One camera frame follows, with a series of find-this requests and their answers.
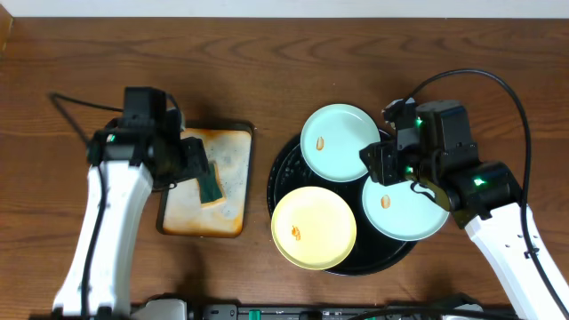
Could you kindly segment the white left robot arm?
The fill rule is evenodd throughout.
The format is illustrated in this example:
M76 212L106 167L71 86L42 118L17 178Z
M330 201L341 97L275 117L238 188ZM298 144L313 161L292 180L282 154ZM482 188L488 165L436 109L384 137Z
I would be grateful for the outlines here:
M50 319L127 319L131 314L132 256L140 217L154 188L173 187L194 174L153 175L145 164L105 161L88 172L88 200L69 272Z

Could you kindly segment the green and yellow sponge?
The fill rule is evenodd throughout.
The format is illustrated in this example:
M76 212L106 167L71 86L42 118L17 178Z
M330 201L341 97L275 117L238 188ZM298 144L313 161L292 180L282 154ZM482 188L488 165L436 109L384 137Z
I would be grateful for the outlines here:
M208 172L197 178L197 184L202 207L220 204L226 200L221 186L218 166L215 162L208 164Z

